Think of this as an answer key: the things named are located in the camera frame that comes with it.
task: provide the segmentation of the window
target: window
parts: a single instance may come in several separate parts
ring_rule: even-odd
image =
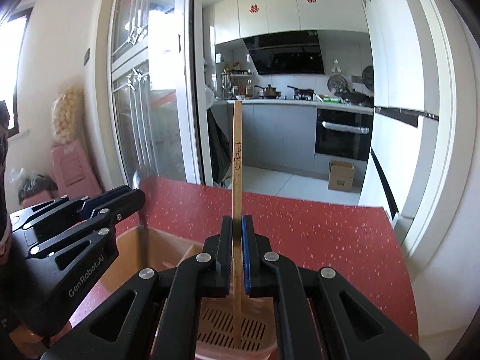
[[[23,36],[32,8],[12,15],[0,26],[0,101],[7,104],[10,113],[9,137],[18,134],[17,72]]]

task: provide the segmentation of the built-in oven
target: built-in oven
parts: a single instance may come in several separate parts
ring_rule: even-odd
[[[317,109],[315,153],[368,161],[373,115]]]

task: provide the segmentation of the cardboard box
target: cardboard box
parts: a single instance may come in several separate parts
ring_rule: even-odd
[[[350,191],[355,175],[355,166],[350,162],[331,161],[330,175],[328,176],[328,189],[337,191]]]

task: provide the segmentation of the red countertop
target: red countertop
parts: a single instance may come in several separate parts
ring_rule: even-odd
[[[218,234],[231,214],[231,191],[159,178],[148,227],[203,242]],[[413,340],[418,324],[402,253],[383,208],[342,206],[244,192],[242,211],[272,249],[297,265],[331,266]],[[117,235],[138,225],[138,216],[117,225]],[[81,321],[109,293],[97,285],[71,319]]]

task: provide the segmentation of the gray lower cabinet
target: gray lower cabinet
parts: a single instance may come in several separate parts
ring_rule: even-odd
[[[283,114],[283,166],[313,171],[317,109],[285,106]]]
[[[255,162],[255,105],[242,107],[242,151],[243,161]]]
[[[286,107],[283,105],[253,106],[255,150],[253,162],[282,166],[285,110]]]

